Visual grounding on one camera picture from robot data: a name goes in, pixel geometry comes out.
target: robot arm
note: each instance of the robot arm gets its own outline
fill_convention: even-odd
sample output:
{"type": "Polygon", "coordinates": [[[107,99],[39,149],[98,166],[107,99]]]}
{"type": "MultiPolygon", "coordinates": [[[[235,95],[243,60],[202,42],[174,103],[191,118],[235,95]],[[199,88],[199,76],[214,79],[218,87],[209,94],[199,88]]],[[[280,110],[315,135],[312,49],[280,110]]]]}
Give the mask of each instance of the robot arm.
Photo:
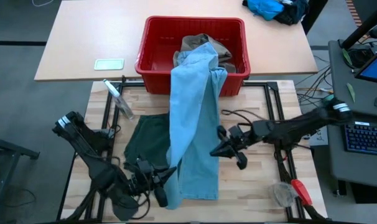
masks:
{"type": "Polygon", "coordinates": [[[70,112],[59,119],[53,132],[66,139],[75,152],[83,159],[89,168],[89,177],[94,188],[67,220],[78,220],[84,209],[91,203],[95,192],[104,198],[109,197],[113,204],[114,214],[122,221],[129,220],[138,211],[138,202],[134,196],[146,195],[154,191],[160,207],[166,207],[168,202],[163,189],[167,179],[176,168],[154,167],[148,161],[138,158],[135,164],[125,164],[133,174],[126,177],[119,166],[106,161],[101,153],[110,147],[110,137],[107,133],[94,132],[84,123],[83,117],[76,112],[70,112]]]}
{"type": "Polygon", "coordinates": [[[221,143],[211,151],[211,156],[236,157],[240,169],[245,169],[247,159],[240,152],[258,142],[277,144],[283,150],[291,150],[302,136],[328,124],[346,123],[352,114],[346,103],[336,99],[321,108],[316,108],[306,114],[285,121],[261,120],[251,124],[238,123],[229,129],[230,136],[223,126],[217,128],[221,143]],[[250,130],[243,132],[241,126],[249,126],[250,130]]]}

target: white label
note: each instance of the white label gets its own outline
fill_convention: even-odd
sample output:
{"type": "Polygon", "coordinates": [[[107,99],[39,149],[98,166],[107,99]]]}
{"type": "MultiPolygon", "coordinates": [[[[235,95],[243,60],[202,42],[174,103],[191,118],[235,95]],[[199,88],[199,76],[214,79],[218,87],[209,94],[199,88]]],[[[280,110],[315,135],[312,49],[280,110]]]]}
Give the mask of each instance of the white label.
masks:
{"type": "Polygon", "coordinates": [[[340,103],[338,105],[334,105],[332,108],[337,110],[339,108],[344,108],[344,107],[348,107],[348,105],[346,103],[340,103]]]}
{"type": "Polygon", "coordinates": [[[360,122],[360,121],[355,121],[355,124],[358,124],[358,125],[366,125],[366,126],[369,126],[370,124],[367,123],[367,122],[360,122]]]}

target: black metal frame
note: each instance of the black metal frame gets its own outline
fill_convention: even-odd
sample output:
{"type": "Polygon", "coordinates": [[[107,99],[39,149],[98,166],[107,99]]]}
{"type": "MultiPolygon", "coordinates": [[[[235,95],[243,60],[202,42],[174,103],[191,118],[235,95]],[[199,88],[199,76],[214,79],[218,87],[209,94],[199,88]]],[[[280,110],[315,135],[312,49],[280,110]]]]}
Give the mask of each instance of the black metal frame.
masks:
{"type": "MultiPolygon", "coordinates": [[[[244,83],[243,86],[261,86],[264,88],[264,94],[266,95],[266,105],[268,107],[269,119],[276,120],[274,117],[274,111],[273,111],[271,97],[270,97],[270,90],[272,90],[274,92],[274,97],[276,100],[278,117],[280,120],[285,119],[284,112],[282,110],[282,103],[281,103],[280,92],[278,89],[277,82],[259,82],[259,83],[248,82],[248,83],[244,83]]],[[[291,151],[286,151],[286,153],[287,153],[287,161],[288,161],[288,166],[289,166],[289,174],[293,179],[296,179],[297,175],[296,175],[296,170],[295,170],[294,158],[292,156],[291,151]]],[[[284,181],[281,173],[280,173],[280,180],[284,181]]],[[[305,218],[304,208],[299,198],[296,198],[296,207],[298,210],[299,218],[305,218]]],[[[286,208],[286,214],[287,214],[288,220],[293,218],[291,207],[286,208]]]]}
{"type": "MultiPolygon", "coordinates": [[[[143,83],[126,83],[123,79],[121,87],[119,88],[119,92],[122,94],[124,87],[137,87],[137,86],[144,86],[144,84],[143,83]]],[[[281,98],[280,98],[277,82],[244,82],[243,86],[263,87],[264,93],[265,93],[265,96],[266,96],[266,105],[267,105],[267,108],[268,108],[269,118],[271,120],[275,120],[274,111],[273,111],[273,107],[272,107],[272,101],[271,101],[271,95],[270,95],[270,90],[272,90],[273,93],[274,93],[274,96],[275,96],[278,117],[279,117],[279,119],[284,119],[284,113],[283,113],[283,110],[282,110],[282,103],[281,103],[281,98]]],[[[107,126],[107,120],[108,120],[109,111],[110,111],[110,108],[111,108],[111,99],[112,99],[111,94],[108,93],[105,113],[104,113],[103,122],[102,122],[102,125],[101,125],[102,129],[106,128],[106,126],[107,126]]],[[[118,111],[117,108],[115,108],[114,116],[113,116],[113,122],[112,122],[112,125],[111,125],[112,127],[115,127],[117,125],[118,115],[119,115],[119,111],[118,111]]],[[[107,152],[107,156],[112,156],[112,154],[113,154],[114,140],[115,139],[113,138],[110,142],[111,147],[109,148],[109,150],[107,152]]],[[[296,179],[297,178],[296,170],[295,170],[294,159],[293,159],[291,151],[287,152],[287,161],[288,161],[288,165],[289,165],[289,173],[290,173],[290,175],[293,179],[296,179]]],[[[72,162],[72,165],[71,165],[71,168],[70,168],[70,173],[68,175],[69,177],[71,176],[73,162],[72,162]]],[[[70,178],[68,178],[66,186],[65,186],[64,196],[63,196],[62,202],[61,202],[60,207],[59,207],[57,220],[60,220],[60,216],[62,214],[63,205],[64,205],[65,196],[66,196],[66,193],[67,193],[69,181],[70,181],[70,178]]],[[[79,222],[76,221],[76,220],[75,221],[74,220],[73,221],[56,221],[54,223],[102,223],[104,205],[105,205],[105,198],[100,198],[96,218],[91,217],[92,216],[92,210],[93,210],[93,202],[92,202],[91,206],[89,206],[87,208],[83,220],[80,220],[79,222]]],[[[297,210],[298,210],[298,213],[299,213],[299,218],[305,219],[304,208],[303,208],[302,203],[300,202],[300,200],[298,198],[296,200],[296,206],[297,206],[297,210]]],[[[286,214],[287,214],[287,221],[294,218],[293,214],[292,214],[292,208],[291,207],[286,208],[286,214]]]]}
{"type": "Polygon", "coordinates": [[[39,157],[39,152],[32,151],[30,149],[18,146],[11,142],[4,141],[0,139],[0,153],[6,152],[10,153],[11,161],[7,171],[5,171],[6,175],[2,179],[3,183],[0,185],[0,200],[3,200],[6,194],[6,187],[9,185],[9,182],[12,179],[14,174],[14,170],[16,169],[17,163],[19,162],[20,156],[28,156],[30,159],[36,160],[39,157]]]}
{"type": "Polygon", "coordinates": [[[340,41],[341,48],[349,49],[352,47],[361,37],[363,37],[371,28],[377,25],[377,10],[367,18],[355,31],[353,31],[346,40],[340,41]]]}
{"type": "Polygon", "coordinates": [[[302,21],[302,27],[306,35],[309,33],[327,2],[328,0],[309,0],[309,13],[302,21]]]}

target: wooden tabletop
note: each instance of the wooden tabletop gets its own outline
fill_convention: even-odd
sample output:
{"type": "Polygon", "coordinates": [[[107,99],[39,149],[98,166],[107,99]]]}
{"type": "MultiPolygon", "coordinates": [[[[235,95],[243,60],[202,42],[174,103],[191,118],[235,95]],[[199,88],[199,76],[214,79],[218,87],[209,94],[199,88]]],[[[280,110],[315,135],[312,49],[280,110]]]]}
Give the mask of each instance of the wooden tabletop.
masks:
{"type": "Polygon", "coordinates": [[[35,80],[141,78],[134,69],[150,16],[238,17],[245,22],[252,75],[316,73],[301,24],[253,16],[242,0],[62,1],[35,80]],[[95,71],[96,59],[123,58],[124,68],[95,71]]]}
{"type": "MultiPolygon", "coordinates": [[[[299,104],[292,81],[277,81],[281,93],[284,115],[287,119],[300,115],[299,104]]],[[[94,82],[91,90],[85,123],[91,129],[100,129],[108,91],[103,82],[94,82]]],[[[169,96],[150,95],[144,87],[126,87],[123,97],[132,108],[133,121],[120,116],[118,124],[122,127],[116,135],[114,156],[124,161],[123,152],[137,125],[140,115],[161,114],[169,110],[169,96]]],[[[260,87],[242,87],[238,96],[221,97],[220,109],[246,109],[263,118],[268,117],[264,99],[264,90],[260,87]]],[[[221,115],[221,123],[226,128],[242,122],[237,116],[221,115]]],[[[149,214],[142,219],[147,222],[278,222],[286,221],[284,209],[278,207],[270,198],[268,188],[279,182],[277,163],[273,158],[272,145],[258,143],[244,153],[248,157],[248,166],[239,170],[234,159],[220,158],[219,168],[219,200],[184,200],[176,210],[160,208],[154,197],[151,198],[149,214]]],[[[299,180],[307,187],[314,207],[326,216],[323,197],[315,171],[312,154],[308,149],[293,150],[296,172],[299,180]]],[[[71,173],[67,196],[63,206],[62,218],[71,215],[79,206],[90,188],[90,178],[85,163],[78,157],[75,159],[71,173]]],[[[97,203],[93,214],[96,214],[97,203]]],[[[145,207],[137,214],[143,214],[145,207]]],[[[105,205],[104,222],[116,222],[108,199],[105,205]]]]}

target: plastic container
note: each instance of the plastic container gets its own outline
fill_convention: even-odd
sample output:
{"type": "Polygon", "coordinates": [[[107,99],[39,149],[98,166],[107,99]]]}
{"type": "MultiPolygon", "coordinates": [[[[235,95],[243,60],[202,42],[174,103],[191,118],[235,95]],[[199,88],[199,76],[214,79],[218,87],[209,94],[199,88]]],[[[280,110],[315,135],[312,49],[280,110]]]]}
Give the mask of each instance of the plastic container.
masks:
{"type": "Polygon", "coordinates": [[[103,80],[104,84],[106,84],[108,91],[111,93],[111,95],[114,98],[115,105],[121,110],[122,114],[127,117],[127,119],[133,119],[134,114],[128,104],[125,102],[125,100],[122,98],[121,94],[113,84],[111,84],[107,79],[103,80]]]}
{"type": "Polygon", "coordinates": [[[147,18],[136,71],[142,75],[146,90],[152,94],[170,94],[170,71],[173,55],[180,50],[186,35],[208,34],[222,43],[233,55],[237,73],[229,73],[220,96],[237,95],[243,80],[249,76],[244,21],[238,18],[168,17],[147,18]]]}

